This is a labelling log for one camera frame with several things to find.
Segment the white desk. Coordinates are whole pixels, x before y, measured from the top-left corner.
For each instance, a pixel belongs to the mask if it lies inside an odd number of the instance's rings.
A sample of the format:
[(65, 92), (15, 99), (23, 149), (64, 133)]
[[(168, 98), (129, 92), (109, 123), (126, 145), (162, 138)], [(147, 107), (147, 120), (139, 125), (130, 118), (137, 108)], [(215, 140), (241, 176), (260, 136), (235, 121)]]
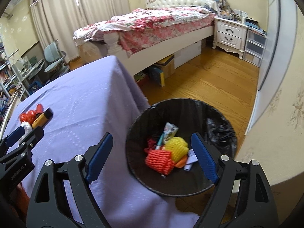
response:
[(23, 84), (26, 88), (29, 87), (29, 80), (33, 79), (38, 72), (42, 70), (44, 67), (45, 59), (39, 60), (33, 66), (29, 64), (28, 67), (24, 66), (21, 70), (18, 68), (19, 64), (12, 64), (12, 71), (14, 75), (17, 77), (18, 81)]

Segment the white round wad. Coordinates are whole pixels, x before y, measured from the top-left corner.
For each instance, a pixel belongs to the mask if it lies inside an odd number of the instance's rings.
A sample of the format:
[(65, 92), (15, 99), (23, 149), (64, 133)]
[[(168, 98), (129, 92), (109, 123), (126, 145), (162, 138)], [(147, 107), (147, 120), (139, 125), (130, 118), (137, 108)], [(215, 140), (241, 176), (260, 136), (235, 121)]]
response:
[(32, 126), (30, 125), (29, 122), (24, 121), (24, 122), (21, 123), (21, 127), (23, 127), (24, 130), (25, 130), (25, 133), (22, 136), (22, 138), (25, 138), (32, 131)]

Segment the red thread spool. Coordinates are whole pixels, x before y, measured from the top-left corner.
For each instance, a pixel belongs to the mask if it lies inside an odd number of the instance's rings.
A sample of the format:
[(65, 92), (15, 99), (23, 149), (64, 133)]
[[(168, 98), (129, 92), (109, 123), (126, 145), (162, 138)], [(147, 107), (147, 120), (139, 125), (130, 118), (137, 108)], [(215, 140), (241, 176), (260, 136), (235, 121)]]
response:
[(38, 118), (44, 112), (42, 104), (36, 106), (36, 118)]

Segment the printed snack wrapper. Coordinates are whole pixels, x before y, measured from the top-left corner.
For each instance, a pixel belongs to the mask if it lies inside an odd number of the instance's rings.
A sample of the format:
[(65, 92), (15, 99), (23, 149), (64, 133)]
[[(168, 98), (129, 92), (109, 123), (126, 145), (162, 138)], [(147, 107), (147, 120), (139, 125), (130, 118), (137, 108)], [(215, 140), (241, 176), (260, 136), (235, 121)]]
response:
[(178, 127), (172, 123), (166, 123), (163, 132), (163, 143), (166, 144), (171, 138), (173, 138), (177, 131)]

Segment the dark red ribbon bundle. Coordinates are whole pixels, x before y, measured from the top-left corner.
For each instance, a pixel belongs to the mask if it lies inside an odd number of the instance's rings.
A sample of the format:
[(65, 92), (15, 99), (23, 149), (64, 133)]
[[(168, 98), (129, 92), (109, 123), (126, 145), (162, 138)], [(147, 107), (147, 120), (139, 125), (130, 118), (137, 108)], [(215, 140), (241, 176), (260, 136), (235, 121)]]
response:
[(150, 151), (155, 150), (157, 142), (154, 139), (147, 141), (147, 147), (144, 149), (145, 153), (149, 154)]

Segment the white box under bed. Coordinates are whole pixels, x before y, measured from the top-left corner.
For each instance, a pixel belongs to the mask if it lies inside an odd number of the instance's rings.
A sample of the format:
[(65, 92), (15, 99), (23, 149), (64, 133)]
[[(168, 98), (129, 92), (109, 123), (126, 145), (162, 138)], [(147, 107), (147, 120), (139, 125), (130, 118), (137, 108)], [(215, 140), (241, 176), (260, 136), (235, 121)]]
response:
[(175, 69), (201, 54), (201, 41), (197, 41), (174, 53)]

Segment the orange foam fruit net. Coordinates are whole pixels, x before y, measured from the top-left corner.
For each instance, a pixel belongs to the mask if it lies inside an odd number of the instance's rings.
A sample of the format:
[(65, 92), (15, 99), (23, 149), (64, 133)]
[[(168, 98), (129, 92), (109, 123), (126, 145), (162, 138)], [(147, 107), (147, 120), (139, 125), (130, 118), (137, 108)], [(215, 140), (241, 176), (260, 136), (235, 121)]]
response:
[(172, 160), (172, 153), (168, 150), (151, 150), (146, 159), (146, 165), (157, 171), (158, 173), (167, 176), (175, 167), (175, 162)]

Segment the white tissue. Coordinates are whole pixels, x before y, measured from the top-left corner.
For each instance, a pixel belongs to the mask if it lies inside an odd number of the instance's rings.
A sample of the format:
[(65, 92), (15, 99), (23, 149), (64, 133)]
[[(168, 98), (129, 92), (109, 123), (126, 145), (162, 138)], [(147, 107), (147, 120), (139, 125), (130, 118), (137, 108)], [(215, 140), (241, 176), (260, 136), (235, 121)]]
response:
[(191, 168), (192, 168), (192, 165), (193, 165), (195, 162), (197, 162), (197, 161), (198, 161), (198, 159), (197, 159), (197, 157), (196, 157), (196, 155), (195, 155), (194, 150), (193, 150), (193, 149), (190, 149), (190, 150), (188, 151), (188, 158), (187, 158), (186, 164), (185, 164), (185, 166), (184, 166), (184, 170), (185, 170), (185, 171), (190, 171)]

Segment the yellow foam fruit net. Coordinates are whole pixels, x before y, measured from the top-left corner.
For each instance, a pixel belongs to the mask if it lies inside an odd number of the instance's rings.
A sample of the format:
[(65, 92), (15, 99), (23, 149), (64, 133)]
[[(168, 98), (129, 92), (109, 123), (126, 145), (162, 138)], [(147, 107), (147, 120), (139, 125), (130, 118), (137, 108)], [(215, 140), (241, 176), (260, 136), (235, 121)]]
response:
[(187, 142), (181, 137), (171, 138), (163, 147), (163, 150), (171, 152), (171, 159), (173, 162), (178, 162), (184, 155), (187, 155), (189, 146)]

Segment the red plastic bag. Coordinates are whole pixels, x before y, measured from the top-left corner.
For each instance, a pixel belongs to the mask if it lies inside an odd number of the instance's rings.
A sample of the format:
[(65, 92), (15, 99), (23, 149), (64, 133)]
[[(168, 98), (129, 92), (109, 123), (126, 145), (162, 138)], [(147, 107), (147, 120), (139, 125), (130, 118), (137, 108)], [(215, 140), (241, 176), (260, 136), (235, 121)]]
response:
[(27, 113), (22, 113), (19, 116), (20, 122), (28, 122), (30, 125), (35, 121), (36, 119), (36, 112), (35, 110), (29, 110)]

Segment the air conditioner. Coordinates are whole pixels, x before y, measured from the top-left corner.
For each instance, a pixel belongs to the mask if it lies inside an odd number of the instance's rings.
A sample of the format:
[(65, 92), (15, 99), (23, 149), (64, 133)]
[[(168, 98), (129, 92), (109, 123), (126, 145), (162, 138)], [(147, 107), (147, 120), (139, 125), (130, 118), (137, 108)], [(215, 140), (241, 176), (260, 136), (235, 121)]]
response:
[(7, 20), (10, 20), (10, 19), (13, 17), (13, 14), (7, 13), (7, 12), (3, 12), (3, 16), (4, 16)]

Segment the blue yellow box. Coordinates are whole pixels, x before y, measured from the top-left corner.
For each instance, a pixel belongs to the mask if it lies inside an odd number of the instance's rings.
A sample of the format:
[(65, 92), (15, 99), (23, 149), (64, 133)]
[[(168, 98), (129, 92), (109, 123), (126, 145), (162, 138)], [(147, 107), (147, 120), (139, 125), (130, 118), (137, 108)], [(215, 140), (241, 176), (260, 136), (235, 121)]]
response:
[(144, 72), (161, 87), (165, 86), (164, 72), (160, 68), (151, 66), (146, 68)]

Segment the yellow bottle black cap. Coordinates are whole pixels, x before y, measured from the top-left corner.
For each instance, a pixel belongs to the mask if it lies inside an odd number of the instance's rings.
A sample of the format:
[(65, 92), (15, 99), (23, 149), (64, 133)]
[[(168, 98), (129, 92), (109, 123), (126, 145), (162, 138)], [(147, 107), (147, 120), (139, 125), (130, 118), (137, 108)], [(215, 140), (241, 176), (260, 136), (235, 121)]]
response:
[(49, 120), (53, 118), (53, 111), (48, 108), (43, 113), (41, 113), (36, 120), (32, 123), (32, 128), (44, 127)]

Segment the white bed frame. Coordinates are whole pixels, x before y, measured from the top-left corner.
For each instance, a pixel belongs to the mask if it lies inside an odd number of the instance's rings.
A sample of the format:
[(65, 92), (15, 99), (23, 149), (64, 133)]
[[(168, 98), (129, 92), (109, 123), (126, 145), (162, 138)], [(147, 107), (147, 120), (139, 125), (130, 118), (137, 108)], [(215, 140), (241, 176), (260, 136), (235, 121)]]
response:
[(185, 48), (195, 42), (203, 40), (214, 34), (214, 27), (208, 26), (184, 35), (162, 41), (151, 47), (143, 49), (135, 54), (128, 56), (126, 51), (119, 45), (119, 34), (109, 33), (104, 36), (104, 52), (101, 52), (96, 44), (86, 42), (77, 47), (81, 59), (85, 63), (90, 63), (105, 56), (116, 56), (124, 65), (130, 75), (135, 75), (145, 68), (153, 65), (159, 60)]

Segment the clear plastic drawer unit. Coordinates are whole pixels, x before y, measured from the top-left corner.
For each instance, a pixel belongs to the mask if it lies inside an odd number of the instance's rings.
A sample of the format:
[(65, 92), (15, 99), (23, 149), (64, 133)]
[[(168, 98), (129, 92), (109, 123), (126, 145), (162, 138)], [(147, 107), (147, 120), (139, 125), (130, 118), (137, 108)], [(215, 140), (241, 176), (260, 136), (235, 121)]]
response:
[(267, 36), (255, 28), (248, 28), (243, 59), (260, 67), (266, 48)]

